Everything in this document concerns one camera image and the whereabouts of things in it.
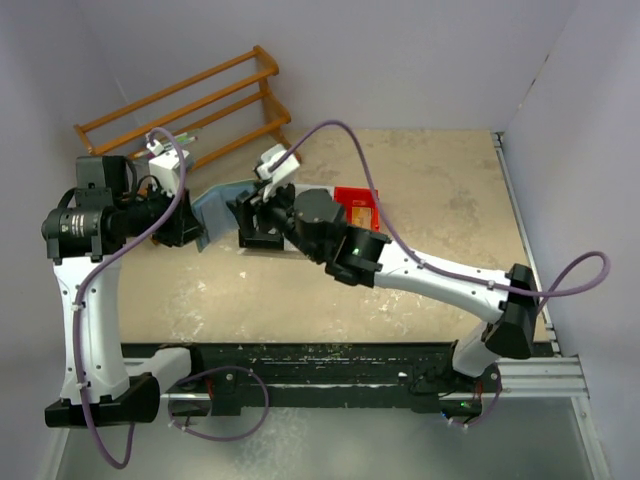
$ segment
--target black joint housing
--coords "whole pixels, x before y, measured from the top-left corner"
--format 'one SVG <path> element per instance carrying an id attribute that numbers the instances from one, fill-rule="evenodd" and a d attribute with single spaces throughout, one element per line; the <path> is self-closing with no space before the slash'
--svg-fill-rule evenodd
<path id="1" fill-rule="evenodd" d="M 529 267 L 515 264 L 508 278 L 512 287 L 537 291 L 533 271 Z M 502 316 L 494 325 L 487 326 L 483 334 L 486 347 L 502 357 L 530 358 L 537 316 L 538 302 L 534 297 L 510 292 Z"/>
<path id="2" fill-rule="evenodd" d="M 281 250 L 284 239 L 345 285 L 374 286 L 374 275 L 389 237 L 350 225 L 345 207 L 326 189 L 314 188 L 296 195 L 289 184 L 266 201 L 260 185 L 238 195 L 227 206 L 239 226 L 241 247 Z"/>
<path id="3" fill-rule="evenodd" d="M 56 265 L 69 257 L 90 256 L 93 262 L 102 261 L 104 255 L 122 248 L 128 237 L 147 230 L 169 208 L 172 200 L 160 193 L 160 186 L 157 191 L 147 188 L 146 197 L 133 191 L 137 185 L 129 191 L 127 162 L 122 156 L 76 160 L 77 187 L 63 196 L 42 224 L 47 258 Z M 68 206 L 70 193 L 75 207 Z M 153 235 L 169 247 L 181 247 L 204 233 L 191 209 L 189 191 L 179 194 L 178 207 Z"/>
<path id="4" fill-rule="evenodd" d="M 149 373 L 129 377 L 129 389 L 115 400 L 101 399 L 91 404 L 91 415 L 97 427 L 151 423 L 160 408 L 160 385 Z M 71 405 L 58 400 L 44 411 L 45 423 L 50 428 L 86 427 L 82 405 Z"/>

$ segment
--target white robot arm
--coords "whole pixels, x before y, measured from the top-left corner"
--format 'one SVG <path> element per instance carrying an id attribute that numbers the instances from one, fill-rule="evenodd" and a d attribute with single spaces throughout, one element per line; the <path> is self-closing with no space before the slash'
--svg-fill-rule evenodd
<path id="1" fill-rule="evenodd" d="M 346 222 L 344 207 L 323 189 L 295 195 L 292 176 L 299 164 L 289 157 L 275 172 L 269 166 L 282 155 L 277 147 L 262 156 L 256 168 L 253 191 L 240 194 L 228 204 L 250 239 L 258 234 L 280 232 L 307 257 L 326 264 L 325 272 L 347 285 L 391 288 L 413 292 L 462 308 L 482 322 L 451 350 L 452 378 L 473 381 L 500 356 L 528 358 L 533 347 L 536 305 L 531 298 L 516 298 L 504 291 L 447 278 L 407 258 L 396 242 Z M 61 205 L 43 225 L 49 258 L 54 261 L 64 306 L 66 374 L 60 400 L 45 411 L 49 426 L 82 426 L 84 418 L 75 372 L 73 341 L 73 292 L 77 285 L 122 248 L 127 237 L 138 235 L 167 208 L 178 188 L 175 152 L 165 152 L 150 162 L 151 176 L 158 182 L 138 198 L 139 186 L 126 192 L 123 157 L 81 157 L 77 161 L 76 207 Z M 204 233 L 193 216 L 188 192 L 182 207 L 154 234 L 168 246 L 182 246 Z M 534 289 L 527 267 L 511 272 L 460 265 L 416 252 L 432 265 L 451 272 L 480 277 L 494 284 L 517 282 Z M 81 310 L 80 345 L 88 392 L 98 426 L 150 422 L 155 418 L 160 395 L 178 380 L 196 373 L 194 348 L 174 346 L 158 350 L 136 367 L 125 367 L 120 349 L 117 311 L 120 262 L 112 263 L 89 286 Z"/>

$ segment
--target white wall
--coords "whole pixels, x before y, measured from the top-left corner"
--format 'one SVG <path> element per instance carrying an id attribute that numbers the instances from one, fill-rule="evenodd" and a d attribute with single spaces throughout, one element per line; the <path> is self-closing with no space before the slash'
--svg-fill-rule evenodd
<path id="1" fill-rule="evenodd" d="M 33 479 L 64 374 L 62 308 L 40 225 L 86 153 L 72 124 L 123 104 L 72 0 L 0 2 L 0 462 Z"/>
<path id="2" fill-rule="evenodd" d="M 563 353 L 583 360 L 619 480 L 640 471 L 639 136 L 640 3 L 583 0 L 509 125 L 505 153 L 547 285 L 587 249 L 611 255 L 605 284 L 549 308 Z"/>
<path id="3" fill-rule="evenodd" d="M 78 2 L 130 101 L 257 43 L 296 126 L 504 130 L 577 0 Z"/>

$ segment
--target black mounting plate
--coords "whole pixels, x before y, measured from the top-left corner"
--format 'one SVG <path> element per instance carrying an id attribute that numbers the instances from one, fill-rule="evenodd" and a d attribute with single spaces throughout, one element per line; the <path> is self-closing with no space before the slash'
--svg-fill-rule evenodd
<path id="1" fill-rule="evenodd" d="M 125 358 L 149 358 L 159 344 L 123 344 Z M 191 344 L 203 370 L 234 365 L 253 369 L 267 384 L 272 407 L 408 408 L 442 410 L 439 395 L 451 382 L 438 378 L 448 363 L 451 343 L 200 343 Z M 534 356 L 552 357 L 549 343 L 535 343 Z M 485 392 L 495 392 L 492 369 L 482 377 Z M 239 415 L 242 407 L 264 404 L 262 391 L 248 375 L 212 377 L 212 415 Z M 456 382 L 456 391 L 464 392 Z M 207 393 L 204 382 L 173 387 L 169 393 Z"/>

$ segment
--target metal frame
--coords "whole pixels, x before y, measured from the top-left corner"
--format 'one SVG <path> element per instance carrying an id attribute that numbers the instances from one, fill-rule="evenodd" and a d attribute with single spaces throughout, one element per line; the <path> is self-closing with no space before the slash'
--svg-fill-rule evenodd
<path id="1" fill-rule="evenodd" d="M 522 220 L 522 214 L 520 213 L 520 208 L 518 206 L 518 201 L 516 199 L 513 183 L 511 182 L 511 176 L 509 175 L 509 170 L 507 168 L 507 164 L 504 158 L 504 153 L 502 151 L 502 133 L 492 133 L 493 138 L 493 146 L 496 149 L 496 154 L 498 155 L 498 159 L 500 161 L 500 167 L 502 168 L 502 175 L 504 177 L 505 184 L 507 186 L 507 191 L 509 193 L 509 198 L 511 199 L 511 206 L 513 208 L 513 214 L 515 215 L 516 222 L 518 224 L 518 230 L 520 232 L 520 238 L 522 240 L 522 245 L 524 246 L 527 259 L 529 260 L 529 264 L 531 269 L 533 270 L 533 274 L 535 276 L 536 282 L 540 285 L 540 277 L 538 274 L 538 269 L 536 268 L 535 261 L 533 259 L 533 252 L 531 251 L 531 244 L 529 243 L 529 238 L 527 237 L 527 232 L 525 230 L 524 222 Z M 547 331 L 547 335 L 549 336 L 549 340 L 551 341 L 551 345 L 553 347 L 554 352 L 559 357 L 565 360 L 566 358 L 561 357 L 562 352 L 560 350 L 560 345 L 558 344 L 558 338 L 555 332 L 555 328 L 551 321 L 551 317 L 549 315 L 549 310 L 545 306 L 542 311 L 542 316 L 545 322 L 545 327 Z M 584 379 L 584 374 L 582 372 L 582 366 L 580 365 L 580 360 L 575 358 L 577 362 L 577 366 L 580 367 L 580 381 L 584 384 L 584 390 L 581 394 L 578 392 L 574 392 L 571 395 L 566 395 L 571 398 L 571 404 L 573 406 L 573 414 L 576 419 L 576 423 L 578 425 L 578 431 L 580 433 L 580 437 L 582 439 L 582 443 L 585 449 L 585 453 L 587 459 L 589 461 L 589 465 L 591 467 L 591 472 L 593 477 L 596 480 L 600 479 L 610 479 L 611 473 L 609 471 L 609 466 L 607 464 L 604 452 L 602 450 L 602 446 L 598 441 L 598 436 L 596 433 L 596 428 L 593 423 L 593 416 L 591 414 L 591 406 L 589 404 L 589 393 L 587 389 L 587 384 Z"/>
<path id="2" fill-rule="evenodd" d="M 123 353 L 127 363 L 136 364 L 157 347 L 125 344 Z M 254 371 L 268 385 L 270 404 L 274 407 L 406 408 L 419 413 L 439 413 L 443 405 L 439 396 L 450 393 L 452 381 L 459 396 L 466 399 L 472 397 L 475 387 L 475 382 L 447 375 L 452 349 L 451 343 L 445 342 L 205 343 L 197 345 L 197 352 L 197 369 L 233 365 Z M 536 343 L 535 354 L 542 357 L 540 360 L 555 360 L 547 342 Z M 521 388 L 520 379 L 515 377 L 508 379 L 507 388 Z M 483 374 L 486 393 L 497 391 L 497 378 L 495 367 Z M 213 375 L 212 380 L 216 386 L 212 415 L 239 415 L 242 407 L 260 407 L 264 403 L 260 389 L 246 374 L 221 373 Z M 203 384 L 188 390 L 173 388 L 164 398 L 209 402 Z M 446 401 L 454 398 L 457 396 L 447 395 Z"/>
<path id="3" fill-rule="evenodd" d="M 128 364 L 143 362 L 144 358 L 126 359 Z M 587 385 L 582 375 L 580 360 L 563 357 L 535 357 L 526 361 L 501 360 L 498 362 L 502 376 L 502 396 L 508 398 L 571 398 L 572 400 L 587 399 Z M 361 385 L 371 389 L 390 388 L 398 382 Z M 270 387 L 284 388 L 319 388 L 317 384 L 269 384 Z M 320 388 L 349 388 L 354 384 L 332 383 Z M 486 394 L 491 398 L 494 392 Z M 465 400 L 468 393 L 456 392 L 448 394 L 448 400 Z M 169 392 L 162 395 L 164 400 L 209 401 L 204 392 Z"/>

